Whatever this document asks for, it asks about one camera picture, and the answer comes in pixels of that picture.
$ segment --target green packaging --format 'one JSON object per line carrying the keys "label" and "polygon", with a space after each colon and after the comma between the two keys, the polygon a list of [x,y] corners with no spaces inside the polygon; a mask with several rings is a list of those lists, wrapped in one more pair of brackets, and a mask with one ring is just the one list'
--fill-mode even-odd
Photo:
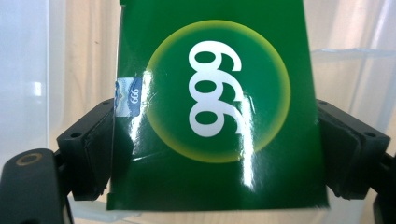
{"label": "green packaging", "polygon": [[327,206],[303,1],[120,4],[108,209]]}

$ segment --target small label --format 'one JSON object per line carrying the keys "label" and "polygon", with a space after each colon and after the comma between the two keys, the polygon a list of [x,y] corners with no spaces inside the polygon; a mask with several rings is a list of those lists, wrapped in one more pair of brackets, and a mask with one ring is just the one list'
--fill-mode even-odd
{"label": "small label", "polygon": [[121,77],[116,82],[116,117],[140,115],[141,77]]}

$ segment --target black screw hole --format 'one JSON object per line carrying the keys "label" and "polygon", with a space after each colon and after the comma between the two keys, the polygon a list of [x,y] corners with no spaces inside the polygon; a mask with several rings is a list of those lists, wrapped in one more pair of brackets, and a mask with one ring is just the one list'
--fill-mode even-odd
{"label": "black screw hole", "polygon": [[72,137],[72,138],[77,138],[77,137],[80,137],[80,136],[81,136],[81,133],[72,133],[70,135],[70,137]]}
{"label": "black screw hole", "polygon": [[376,135],[375,135],[375,133],[364,133],[364,134],[366,134],[367,136],[369,136],[369,137],[376,137]]}

